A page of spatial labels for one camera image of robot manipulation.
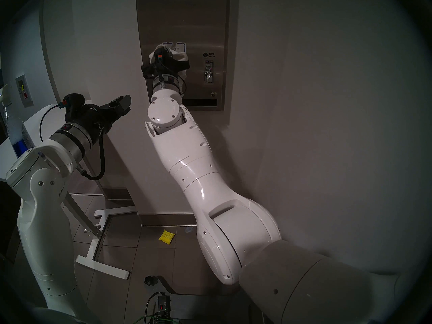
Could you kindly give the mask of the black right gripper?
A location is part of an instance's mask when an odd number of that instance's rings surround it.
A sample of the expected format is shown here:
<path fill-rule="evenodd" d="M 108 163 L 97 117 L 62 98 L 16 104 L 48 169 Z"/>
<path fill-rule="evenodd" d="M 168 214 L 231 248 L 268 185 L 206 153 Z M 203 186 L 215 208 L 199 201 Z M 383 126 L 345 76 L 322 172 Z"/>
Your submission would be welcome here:
<path fill-rule="evenodd" d="M 178 74 L 184 70 L 188 70 L 188 60 L 178 61 L 169 59 L 163 63 L 155 62 L 146 66 L 141 66 L 141 71 L 145 79 L 154 79 L 163 74 L 178 76 Z"/>

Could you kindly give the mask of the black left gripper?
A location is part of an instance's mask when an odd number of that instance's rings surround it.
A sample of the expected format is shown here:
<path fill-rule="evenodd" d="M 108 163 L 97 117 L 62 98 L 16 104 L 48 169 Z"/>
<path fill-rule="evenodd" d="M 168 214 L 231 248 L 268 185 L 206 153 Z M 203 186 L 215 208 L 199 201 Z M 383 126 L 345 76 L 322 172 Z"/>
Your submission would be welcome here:
<path fill-rule="evenodd" d="M 67 108 L 67 122 L 77 123 L 90 135 L 105 135 L 113 123 L 130 111 L 130 95 L 119 96 L 110 103 L 97 106 L 84 104 Z"/>

